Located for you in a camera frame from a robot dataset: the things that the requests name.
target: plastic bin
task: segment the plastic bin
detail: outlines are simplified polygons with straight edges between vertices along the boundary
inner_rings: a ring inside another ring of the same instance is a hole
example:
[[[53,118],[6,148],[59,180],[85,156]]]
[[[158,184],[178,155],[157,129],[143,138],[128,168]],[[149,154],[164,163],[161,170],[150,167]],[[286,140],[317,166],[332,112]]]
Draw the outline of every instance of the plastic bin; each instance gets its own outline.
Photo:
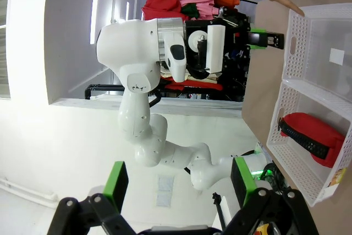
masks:
[[[310,206],[335,192],[352,159],[352,4],[290,11],[285,64],[267,147],[290,175]],[[278,119],[309,113],[346,135],[333,168],[277,130]]]

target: white pipe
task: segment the white pipe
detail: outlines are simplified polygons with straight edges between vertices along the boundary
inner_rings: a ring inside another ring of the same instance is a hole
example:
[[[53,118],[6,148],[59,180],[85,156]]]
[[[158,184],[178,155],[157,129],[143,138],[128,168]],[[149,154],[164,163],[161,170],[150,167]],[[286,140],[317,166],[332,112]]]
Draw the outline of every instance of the white pipe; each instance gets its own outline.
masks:
[[[6,179],[3,179],[3,178],[0,178],[0,182],[3,182],[5,185],[9,185],[9,186],[12,186],[12,187],[15,187],[17,189],[20,189],[24,192],[27,192],[27,193],[30,193],[30,194],[33,194],[33,195],[36,195],[36,196],[39,196],[41,198],[44,198],[44,199],[47,199],[47,200],[51,200],[53,202],[57,201],[57,195],[55,193],[52,193],[51,195],[47,195],[47,194],[43,194],[43,193],[39,193],[37,191],[34,191],[34,190],[31,190],[31,189],[28,189],[28,188],[25,188],[25,187],[22,187],[18,184],[15,184],[15,183],[12,183]]]
[[[25,193],[22,193],[22,192],[19,192],[17,190],[14,190],[13,188],[9,188],[9,187],[5,187],[3,185],[0,185],[0,188],[11,193],[11,194],[14,194],[14,195],[17,195],[19,196],[20,198],[24,198],[26,200],[29,200],[29,201],[32,201],[34,203],[37,203],[37,204],[40,204],[40,205],[43,205],[43,206],[46,206],[46,207],[50,207],[51,209],[56,209],[57,208],[57,205],[58,203],[57,202],[46,202],[42,199],[38,199],[38,198],[34,198],[33,196],[30,196],[30,195],[27,195]]]

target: red bag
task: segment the red bag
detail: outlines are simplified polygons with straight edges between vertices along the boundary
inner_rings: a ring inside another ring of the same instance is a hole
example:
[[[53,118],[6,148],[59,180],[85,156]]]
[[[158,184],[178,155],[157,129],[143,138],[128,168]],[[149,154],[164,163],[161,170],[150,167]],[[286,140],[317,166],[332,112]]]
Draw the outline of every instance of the red bag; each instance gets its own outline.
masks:
[[[332,168],[340,153],[345,136],[330,125],[306,113],[292,113],[279,122],[281,136],[289,136],[313,159],[323,166]]]

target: black zipper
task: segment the black zipper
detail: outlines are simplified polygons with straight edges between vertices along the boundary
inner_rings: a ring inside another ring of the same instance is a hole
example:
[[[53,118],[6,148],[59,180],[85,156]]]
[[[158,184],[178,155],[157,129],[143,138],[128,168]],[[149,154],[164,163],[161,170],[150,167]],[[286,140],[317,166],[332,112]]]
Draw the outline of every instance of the black zipper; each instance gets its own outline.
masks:
[[[293,139],[296,143],[301,145],[314,156],[320,159],[325,159],[328,155],[330,149],[328,146],[321,144],[318,141],[315,141],[303,133],[293,129],[283,118],[279,121],[278,130],[281,130],[282,133]]]

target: dark green cloth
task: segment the dark green cloth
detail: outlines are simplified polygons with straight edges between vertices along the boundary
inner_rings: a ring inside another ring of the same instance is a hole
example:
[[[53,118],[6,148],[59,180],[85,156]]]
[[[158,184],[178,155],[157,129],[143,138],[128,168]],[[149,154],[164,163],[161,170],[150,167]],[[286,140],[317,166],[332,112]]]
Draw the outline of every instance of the dark green cloth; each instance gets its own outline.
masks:
[[[199,12],[195,3],[189,3],[181,8],[181,13],[190,18],[199,18]]]

